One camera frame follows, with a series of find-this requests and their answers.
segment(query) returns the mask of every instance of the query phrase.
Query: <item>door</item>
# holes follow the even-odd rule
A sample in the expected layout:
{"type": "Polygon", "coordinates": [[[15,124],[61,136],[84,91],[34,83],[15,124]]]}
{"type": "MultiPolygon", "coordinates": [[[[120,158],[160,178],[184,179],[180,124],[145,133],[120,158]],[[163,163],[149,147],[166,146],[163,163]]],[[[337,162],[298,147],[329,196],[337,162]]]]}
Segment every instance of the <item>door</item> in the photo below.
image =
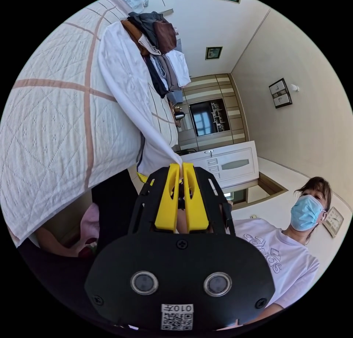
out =
{"type": "Polygon", "coordinates": [[[255,142],[243,142],[212,150],[183,155],[183,162],[211,172],[221,188],[257,180],[258,162],[255,142]]]}

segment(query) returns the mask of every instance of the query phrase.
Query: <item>woman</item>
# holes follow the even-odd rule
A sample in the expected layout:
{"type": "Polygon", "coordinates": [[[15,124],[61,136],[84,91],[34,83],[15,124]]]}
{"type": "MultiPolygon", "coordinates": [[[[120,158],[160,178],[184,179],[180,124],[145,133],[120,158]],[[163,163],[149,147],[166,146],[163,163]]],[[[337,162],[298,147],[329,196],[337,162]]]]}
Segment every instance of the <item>woman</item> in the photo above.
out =
{"type": "Polygon", "coordinates": [[[323,223],[330,209],[332,191],[321,177],[311,178],[296,190],[300,197],[291,209],[290,224],[282,230],[263,219],[234,220],[235,233],[256,248],[271,268],[275,294],[259,317],[264,319],[299,300],[308,290],[319,267],[317,258],[305,246],[314,229],[323,223]]]}

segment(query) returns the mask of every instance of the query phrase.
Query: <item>wooden cabinet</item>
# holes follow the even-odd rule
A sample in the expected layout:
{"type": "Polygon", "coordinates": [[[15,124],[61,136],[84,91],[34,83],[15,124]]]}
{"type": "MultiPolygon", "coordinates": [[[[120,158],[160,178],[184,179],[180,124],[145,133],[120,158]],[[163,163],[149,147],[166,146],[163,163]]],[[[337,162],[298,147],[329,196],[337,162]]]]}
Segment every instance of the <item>wooden cabinet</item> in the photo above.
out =
{"type": "Polygon", "coordinates": [[[203,151],[207,148],[223,147],[246,141],[239,104],[228,74],[192,78],[191,82],[183,89],[183,104],[180,107],[185,113],[185,118],[181,120],[181,127],[179,129],[180,149],[194,148],[197,151],[203,151]],[[196,136],[196,134],[194,136],[191,133],[184,133],[185,130],[190,129],[193,129],[195,132],[189,106],[210,100],[216,101],[218,99],[223,100],[229,123],[229,126],[225,130],[229,129],[229,131],[200,137],[196,136]]]}

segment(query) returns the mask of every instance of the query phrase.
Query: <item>black pants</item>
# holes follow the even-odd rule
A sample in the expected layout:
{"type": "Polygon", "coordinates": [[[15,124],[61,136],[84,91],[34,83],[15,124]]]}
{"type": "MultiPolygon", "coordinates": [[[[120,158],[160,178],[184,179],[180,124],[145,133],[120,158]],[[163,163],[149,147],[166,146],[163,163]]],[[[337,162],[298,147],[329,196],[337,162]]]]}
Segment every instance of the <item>black pants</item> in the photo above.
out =
{"type": "MultiPolygon", "coordinates": [[[[127,234],[137,196],[127,170],[92,188],[92,201],[99,207],[97,253],[127,234]]],[[[94,310],[83,287],[93,258],[58,256],[41,250],[29,239],[18,250],[37,279],[57,300],[92,323],[110,325],[94,310]]]]}

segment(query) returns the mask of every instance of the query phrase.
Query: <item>quilted blanket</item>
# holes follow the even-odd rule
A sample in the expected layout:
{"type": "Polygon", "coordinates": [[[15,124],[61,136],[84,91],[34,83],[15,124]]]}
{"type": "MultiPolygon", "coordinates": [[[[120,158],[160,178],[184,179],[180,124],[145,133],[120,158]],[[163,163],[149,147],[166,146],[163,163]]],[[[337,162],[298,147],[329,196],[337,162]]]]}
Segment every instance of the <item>quilted blanket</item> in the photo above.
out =
{"type": "MultiPolygon", "coordinates": [[[[129,11],[124,0],[85,7],[46,38],[13,86],[0,123],[0,204],[16,246],[139,157],[140,130],[116,102],[97,60],[106,27],[129,11]]],[[[154,128],[174,146],[169,104],[150,76],[146,92],[154,128]]]]}

